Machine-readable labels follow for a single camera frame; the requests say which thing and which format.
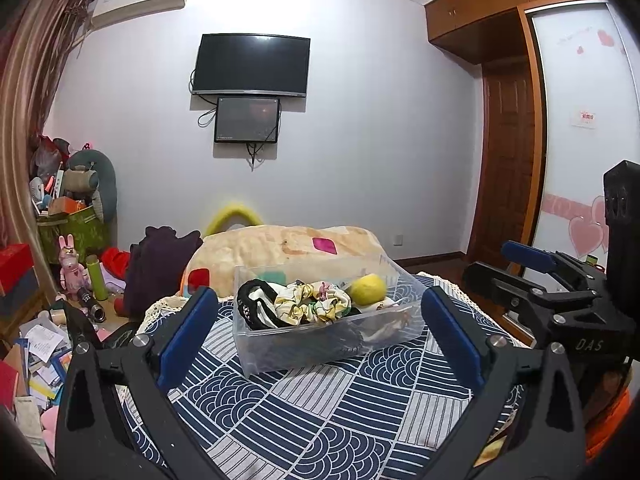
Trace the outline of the red plush item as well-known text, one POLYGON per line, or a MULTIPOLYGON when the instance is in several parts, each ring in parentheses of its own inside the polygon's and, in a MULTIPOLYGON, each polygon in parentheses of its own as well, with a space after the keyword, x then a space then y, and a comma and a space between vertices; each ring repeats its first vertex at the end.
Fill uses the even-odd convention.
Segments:
POLYGON ((125 252, 116 247, 107 247, 102 252, 101 262, 105 270, 119 280, 123 281, 126 278, 129 261, 130 252, 125 252))

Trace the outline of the green cardboard box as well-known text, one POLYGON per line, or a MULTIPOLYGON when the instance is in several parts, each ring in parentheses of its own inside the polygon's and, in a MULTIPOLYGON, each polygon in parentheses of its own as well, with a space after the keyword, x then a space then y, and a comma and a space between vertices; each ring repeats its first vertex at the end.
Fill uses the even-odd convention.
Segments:
POLYGON ((110 227, 96 216, 93 206, 73 214, 41 216, 36 219, 36 225, 44 258, 50 264, 58 263, 58 238, 61 235, 73 235, 75 250, 81 263, 86 262, 88 255, 101 255, 111 245, 110 227))

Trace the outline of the pink plush pillow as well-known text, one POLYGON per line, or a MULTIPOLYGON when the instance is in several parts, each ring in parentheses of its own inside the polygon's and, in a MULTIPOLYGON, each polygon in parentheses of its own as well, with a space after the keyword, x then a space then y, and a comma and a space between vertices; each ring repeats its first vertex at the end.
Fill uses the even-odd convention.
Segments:
POLYGON ((43 411, 40 416, 40 424, 42 427, 42 438, 49 453, 55 456, 55 434, 56 423, 58 422, 58 406, 53 405, 43 411))

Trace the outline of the wall mounted black television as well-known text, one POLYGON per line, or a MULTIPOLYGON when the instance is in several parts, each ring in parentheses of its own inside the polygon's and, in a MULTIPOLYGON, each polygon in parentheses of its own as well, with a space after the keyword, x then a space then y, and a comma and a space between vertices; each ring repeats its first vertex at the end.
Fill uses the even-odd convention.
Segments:
POLYGON ((195 94, 307 94, 310 40, 257 34, 204 34, 196 57, 195 94))

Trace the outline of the green bottle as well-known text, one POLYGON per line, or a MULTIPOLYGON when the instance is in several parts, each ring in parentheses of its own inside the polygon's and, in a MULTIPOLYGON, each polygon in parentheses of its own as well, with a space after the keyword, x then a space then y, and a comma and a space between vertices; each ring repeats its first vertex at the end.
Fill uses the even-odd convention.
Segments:
POLYGON ((108 291, 104 282, 99 258, 96 255, 88 255, 86 258, 86 268, 94 298, 98 301, 107 300, 108 291))

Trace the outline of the yellow green plush arch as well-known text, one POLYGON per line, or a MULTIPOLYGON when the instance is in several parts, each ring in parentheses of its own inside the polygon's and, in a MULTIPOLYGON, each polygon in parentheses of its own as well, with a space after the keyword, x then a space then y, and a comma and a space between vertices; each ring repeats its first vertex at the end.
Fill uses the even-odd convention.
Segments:
POLYGON ((204 236, 211 236, 228 230, 232 224, 242 226, 260 226, 262 217, 250 207, 242 203, 228 203, 214 214, 203 232, 204 236))

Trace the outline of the red box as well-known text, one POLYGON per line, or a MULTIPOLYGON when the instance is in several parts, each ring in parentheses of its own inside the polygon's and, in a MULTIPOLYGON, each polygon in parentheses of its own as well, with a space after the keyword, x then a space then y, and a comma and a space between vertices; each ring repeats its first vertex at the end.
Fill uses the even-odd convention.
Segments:
POLYGON ((34 266, 29 244, 12 244, 0 250, 0 292, 6 296, 34 266))

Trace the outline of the beige patterned blanket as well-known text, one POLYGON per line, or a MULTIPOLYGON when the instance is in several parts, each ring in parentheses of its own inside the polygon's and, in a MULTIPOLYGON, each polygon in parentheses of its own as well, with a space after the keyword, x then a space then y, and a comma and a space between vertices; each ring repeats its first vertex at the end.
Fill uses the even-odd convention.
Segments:
POLYGON ((203 238, 183 270, 179 294, 186 294, 189 275, 201 269, 208 271, 208 286, 224 298, 233 294, 238 266, 277 266, 307 257, 360 257, 383 252, 378 238, 358 226, 246 226, 203 238))

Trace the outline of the black and white garment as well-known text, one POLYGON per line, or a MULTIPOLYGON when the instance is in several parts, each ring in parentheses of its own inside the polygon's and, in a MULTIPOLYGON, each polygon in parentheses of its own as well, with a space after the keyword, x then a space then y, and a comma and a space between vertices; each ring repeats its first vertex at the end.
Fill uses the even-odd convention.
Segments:
POLYGON ((276 291, 265 281, 249 280, 236 293, 239 314, 251 330, 271 330, 288 327, 273 311, 276 291))

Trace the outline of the grey green plush toy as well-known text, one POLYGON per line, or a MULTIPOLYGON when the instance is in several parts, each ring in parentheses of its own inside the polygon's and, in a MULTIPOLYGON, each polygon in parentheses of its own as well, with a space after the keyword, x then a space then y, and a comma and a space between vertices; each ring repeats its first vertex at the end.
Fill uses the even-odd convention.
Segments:
POLYGON ((97 150, 81 150, 66 162, 62 194, 82 200, 93 208, 102 223, 111 223, 116 216, 116 174, 112 162, 97 150))

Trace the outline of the yellow floral scrunchie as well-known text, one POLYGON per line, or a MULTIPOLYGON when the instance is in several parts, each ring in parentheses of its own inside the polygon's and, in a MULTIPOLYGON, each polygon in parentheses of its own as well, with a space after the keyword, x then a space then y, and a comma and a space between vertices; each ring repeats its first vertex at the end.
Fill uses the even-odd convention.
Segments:
POLYGON ((273 307, 276 315, 288 325, 326 325, 351 314, 352 300, 333 283, 296 281, 277 293, 273 307))

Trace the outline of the black flashlight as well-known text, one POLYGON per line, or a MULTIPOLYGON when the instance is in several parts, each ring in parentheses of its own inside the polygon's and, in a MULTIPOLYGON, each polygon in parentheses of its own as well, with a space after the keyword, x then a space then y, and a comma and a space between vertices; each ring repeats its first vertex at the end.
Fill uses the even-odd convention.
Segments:
POLYGON ((102 304, 93 297, 93 294, 85 287, 81 287, 77 292, 78 301, 84 309, 87 310, 89 318, 96 323, 103 323, 106 320, 106 314, 102 304))

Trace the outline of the yellow plush doll head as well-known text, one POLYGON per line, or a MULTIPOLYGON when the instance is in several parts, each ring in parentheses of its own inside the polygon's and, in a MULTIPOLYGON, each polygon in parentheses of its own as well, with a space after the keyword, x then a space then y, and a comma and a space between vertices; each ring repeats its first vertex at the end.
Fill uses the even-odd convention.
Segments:
POLYGON ((367 307, 383 301, 386 298, 386 290, 386 283, 378 274, 367 274, 353 281, 347 293, 354 304, 367 307))

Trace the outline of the dark purple plush cushion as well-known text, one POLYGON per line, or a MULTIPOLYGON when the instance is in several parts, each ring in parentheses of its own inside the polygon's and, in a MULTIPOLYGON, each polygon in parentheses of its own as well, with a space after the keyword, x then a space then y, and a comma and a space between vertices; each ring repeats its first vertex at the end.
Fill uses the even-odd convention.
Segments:
POLYGON ((170 226, 148 226, 143 240, 130 246, 122 304, 125 314, 143 318, 155 301, 178 292, 183 271, 202 244, 198 231, 178 237, 170 226))

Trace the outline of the clear plastic storage bin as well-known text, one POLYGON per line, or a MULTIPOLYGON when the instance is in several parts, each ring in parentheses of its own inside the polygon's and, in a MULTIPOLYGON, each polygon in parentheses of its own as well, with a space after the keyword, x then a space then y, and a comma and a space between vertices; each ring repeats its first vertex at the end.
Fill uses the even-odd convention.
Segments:
POLYGON ((385 256, 238 266, 233 285, 245 376, 349 359, 416 339, 425 327, 425 286, 385 256))

